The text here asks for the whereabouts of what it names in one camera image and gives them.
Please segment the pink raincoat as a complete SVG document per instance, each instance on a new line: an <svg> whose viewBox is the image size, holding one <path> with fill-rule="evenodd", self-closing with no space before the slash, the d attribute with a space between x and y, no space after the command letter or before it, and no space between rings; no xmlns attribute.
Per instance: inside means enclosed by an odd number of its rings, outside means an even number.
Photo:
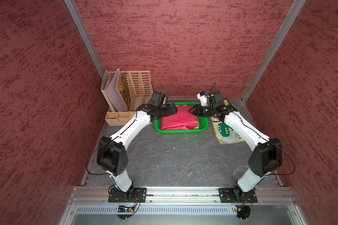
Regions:
<svg viewBox="0 0 338 225"><path fill-rule="evenodd" d="M161 120L161 130L192 130L199 127L198 118L189 112L191 106L177 106L177 114Z"/></svg>

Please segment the green dinosaur raincoat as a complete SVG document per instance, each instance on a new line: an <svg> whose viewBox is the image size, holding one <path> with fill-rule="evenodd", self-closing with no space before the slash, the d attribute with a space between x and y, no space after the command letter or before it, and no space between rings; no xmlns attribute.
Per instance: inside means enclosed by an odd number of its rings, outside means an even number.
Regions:
<svg viewBox="0 0 338 225"><path fill-rule="evenodd" d="M210 119L213 125L215 135L220 144L233 144L243 142L244 140L238 135L234 129L218 119Z"/></svg>

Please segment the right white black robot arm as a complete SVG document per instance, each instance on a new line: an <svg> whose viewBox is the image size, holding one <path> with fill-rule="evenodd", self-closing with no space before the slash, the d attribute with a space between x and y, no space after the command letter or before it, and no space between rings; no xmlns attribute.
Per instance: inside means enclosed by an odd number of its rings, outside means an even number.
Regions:
<svg viewBox="0 0 338 225"><path fill-rule="evenodd" d="M254 189L266 176L287 176L295 172L296 167L289 173L275 173L282 165L282 154L289 154L282 149L282 143L277 138L270 138L256 129L232 105L201 106L195 105L189 112L198 117L215 117L238 133L248 144L252 154L248 160L249 168L233 186L233 198L244 201L254 194Z"/></svg>

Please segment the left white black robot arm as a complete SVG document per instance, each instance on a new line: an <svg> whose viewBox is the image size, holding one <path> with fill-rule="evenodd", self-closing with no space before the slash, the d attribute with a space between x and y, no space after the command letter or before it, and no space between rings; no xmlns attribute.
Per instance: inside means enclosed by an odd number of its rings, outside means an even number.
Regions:
<svg viewBox="0 0 338 225"><path fill-rule="evenodd" d="M114 182L118 194L130 198L133 195L133 181L127 173L129 164L127 150L139 132L149 125L152 120L160 120L177 114L174 103L157 104L150 102L138 107L135 115L119 131L110 137L102 137L98 147L96 163L109 175Z"/></svg>

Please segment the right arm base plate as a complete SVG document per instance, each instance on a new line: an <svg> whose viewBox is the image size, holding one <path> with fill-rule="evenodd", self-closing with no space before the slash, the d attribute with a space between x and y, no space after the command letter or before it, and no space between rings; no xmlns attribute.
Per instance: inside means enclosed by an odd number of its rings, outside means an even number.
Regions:
<svg viewBox="0 0 338 225"><path fill-rule="evenodd" d="M255 189L243 192L240 188L219 188L221 203L258 203Z"/></svg>

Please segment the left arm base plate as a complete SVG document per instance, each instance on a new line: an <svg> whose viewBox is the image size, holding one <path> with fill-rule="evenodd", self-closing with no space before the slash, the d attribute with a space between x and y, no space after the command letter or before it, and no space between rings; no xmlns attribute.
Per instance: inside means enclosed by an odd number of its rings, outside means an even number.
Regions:
<svg viewBox="0 0 338 225"><path fill-rule="evenodd" d="M146 201L147 188L129 188L127 192L111 188L109 191L108 202L129 202L139 203Z"/></svg>

